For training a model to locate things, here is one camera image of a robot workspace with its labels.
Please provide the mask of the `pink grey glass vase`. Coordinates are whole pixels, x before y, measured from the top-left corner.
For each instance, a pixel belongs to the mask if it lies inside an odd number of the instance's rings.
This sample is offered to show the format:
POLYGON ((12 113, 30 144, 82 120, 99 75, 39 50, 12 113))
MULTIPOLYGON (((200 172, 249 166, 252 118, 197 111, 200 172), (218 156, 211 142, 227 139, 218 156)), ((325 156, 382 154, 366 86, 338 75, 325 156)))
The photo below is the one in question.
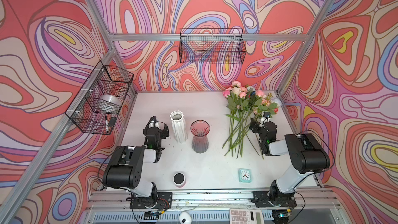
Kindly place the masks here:
POLYGON ((205 120, 195 121, 190 131, 193 134, 192 149, 196 153, 205 153, 209 148, 209 141, 207 135, 210 132, 210 125, 205 120))

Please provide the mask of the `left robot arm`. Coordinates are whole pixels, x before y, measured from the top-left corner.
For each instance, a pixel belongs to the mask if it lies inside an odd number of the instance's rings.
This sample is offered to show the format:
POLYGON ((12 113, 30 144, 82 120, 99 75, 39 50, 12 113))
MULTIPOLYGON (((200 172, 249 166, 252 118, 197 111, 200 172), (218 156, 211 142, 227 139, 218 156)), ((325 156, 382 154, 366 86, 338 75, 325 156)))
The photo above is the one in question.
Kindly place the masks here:
POLYGON ((158 199, 155 183, 142 179, 145 163, 160 161, 162 141, 169 137, 169 128, 163 122, 150 120, 143 129, 142 146, 118 146, 104 171, 102 183, 105 187, 123 189, 137 198, 158 199))

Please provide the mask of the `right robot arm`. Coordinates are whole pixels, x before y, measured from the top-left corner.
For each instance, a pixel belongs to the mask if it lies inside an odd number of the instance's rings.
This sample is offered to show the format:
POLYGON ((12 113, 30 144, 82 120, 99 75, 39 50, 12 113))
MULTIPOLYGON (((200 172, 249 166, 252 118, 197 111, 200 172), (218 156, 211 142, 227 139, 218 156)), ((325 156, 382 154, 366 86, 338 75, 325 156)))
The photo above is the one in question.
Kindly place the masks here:
POLYGON ((266 197, 255 197, 256 205, 269 204, 280 207, 294 202, 296 187, 307 177, 322 173, 331 166, 330 158, 311 133, 287 134, 276 140, 277 125, 271 121, 251 119, 249 129, 259 136, 259 147, 265 156, 289 155, 291 165, 274 180, 266 197))

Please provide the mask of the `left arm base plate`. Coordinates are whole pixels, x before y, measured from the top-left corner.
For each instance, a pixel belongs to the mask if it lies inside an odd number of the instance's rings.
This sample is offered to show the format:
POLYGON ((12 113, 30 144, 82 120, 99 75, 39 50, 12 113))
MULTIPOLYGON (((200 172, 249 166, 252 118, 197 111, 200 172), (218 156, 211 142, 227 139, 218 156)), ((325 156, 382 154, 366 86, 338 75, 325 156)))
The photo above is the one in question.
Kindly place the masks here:
POLYGON ((157 211, 165 211, 172 207, 173 193, 172 192, 158 192, 153 193, 150 197, 137 197, 132 194, 129 198, 130 209, 149 209, 157 211))

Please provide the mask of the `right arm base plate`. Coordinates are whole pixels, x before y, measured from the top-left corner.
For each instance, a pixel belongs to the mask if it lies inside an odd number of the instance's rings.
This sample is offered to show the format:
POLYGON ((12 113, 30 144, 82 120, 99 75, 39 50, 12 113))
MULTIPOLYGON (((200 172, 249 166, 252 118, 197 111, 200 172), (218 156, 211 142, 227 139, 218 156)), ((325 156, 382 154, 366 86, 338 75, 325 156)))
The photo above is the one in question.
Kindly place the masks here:
POLYGON ((260 207, 286 207, 295 208, 297 206, 294 194, 284 194, 270 191, 254 191, 251 202, 260 207))

